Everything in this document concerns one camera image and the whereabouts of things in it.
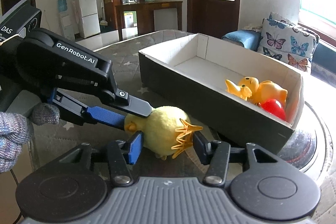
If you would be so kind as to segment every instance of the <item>yellow rubber toy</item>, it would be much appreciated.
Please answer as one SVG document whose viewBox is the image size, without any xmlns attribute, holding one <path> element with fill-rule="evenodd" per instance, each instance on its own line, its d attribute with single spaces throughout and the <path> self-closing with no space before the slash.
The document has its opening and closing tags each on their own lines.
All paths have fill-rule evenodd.
<svg viewBox="0 0 336 224">
<path fill-rule="evenodd" d="M 191 147 L 193 133 L 203 129 L 203 127 L 191 125 L 188 115 L 173 106 L 154 108 L 147 118 L 127 114 L 124 127 L 129 134 L 142 131 L 143 145 L 163 160 L 168 155 L 173 155 L 174 159 Z"/>
<path fill-rule="evenodd" d="M 252 92 L 251 90 L 244 85 L 236 85 L 230 80 L 225 80 L 225 84 L 227 86 L 227 92 L 242 98 L 243 100 L 247 100 L 247 98 L 251 97 Z"/>
<path fill-rule="evenodd" d="M 259 83 L 259 80 L 255 77 L 244 77 L 238 85 L 250 88 L 252 95 L 249 101 L 253 104 L 262 103 L 268 99 L 276 99 L 285 107 L 288 91 L 272 81 Z"/>
</svg>

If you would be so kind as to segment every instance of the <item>white box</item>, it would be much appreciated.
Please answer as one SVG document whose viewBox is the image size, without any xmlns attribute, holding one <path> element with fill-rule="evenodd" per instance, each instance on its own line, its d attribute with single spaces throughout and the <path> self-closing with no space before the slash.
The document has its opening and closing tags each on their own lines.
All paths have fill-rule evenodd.
<svg viewBox="0 0 336 224">
<path fill-rule="evenodd" d="M 142 82 L 238 145 L 254 142 L 278 153 L 296 129 L 303 77 L 291 66 L 203 34 L 162 42 L 139 51 Z M 225 79 L 271 80 L 288 90 L 287 121 L 226 91 Z"/>
</svg>

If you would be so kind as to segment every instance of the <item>gray glove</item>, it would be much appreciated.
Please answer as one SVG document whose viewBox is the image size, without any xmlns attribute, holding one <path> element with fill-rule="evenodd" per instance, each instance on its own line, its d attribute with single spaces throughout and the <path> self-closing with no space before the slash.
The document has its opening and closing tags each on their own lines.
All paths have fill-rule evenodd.
<svg viewBox="0 0 336 224">
<path fill-rule="evenodd" d="M 59 109 L 50 104 L 37 105 L 30 118 L 21 114 L 0 112 L 0 173 L 9 171 L 34 134 L 33 124 L 58 124 Z"/>
</svg>

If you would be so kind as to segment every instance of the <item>white refrigerator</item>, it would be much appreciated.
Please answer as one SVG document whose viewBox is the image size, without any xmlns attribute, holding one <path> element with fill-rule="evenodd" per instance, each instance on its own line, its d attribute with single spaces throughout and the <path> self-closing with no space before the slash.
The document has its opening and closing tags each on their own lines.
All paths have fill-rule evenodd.
<svg viewBox="0 0 336 224">
<path fill-rule="evenodd" d="M 75 0 L 79 34 L 83 38 L 100 33 L 97 0 Z"/>
</svg>

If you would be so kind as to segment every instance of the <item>blue gripper pad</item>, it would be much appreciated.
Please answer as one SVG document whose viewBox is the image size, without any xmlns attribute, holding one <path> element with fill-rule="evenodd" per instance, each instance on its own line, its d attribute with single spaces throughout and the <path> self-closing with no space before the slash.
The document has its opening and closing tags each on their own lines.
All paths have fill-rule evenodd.
<svg viewBox="0 0 336 224">
<path fill-rule="evenodd" d="M 90 117 L 97 122 L 124 130 L 124 115 L 115 113 L 99 106 L 88 107 L 86 109 L 86 113 L 88 113 Z"/>
<path fill-rule="evenodd" d="M 136 132 L 127 143 L 129 145 L 129 152 L 125 154 L 124 157 L 127 164 L 134 165 L 142 150 L 143 133 L 141 131 Z"/>
</svg>

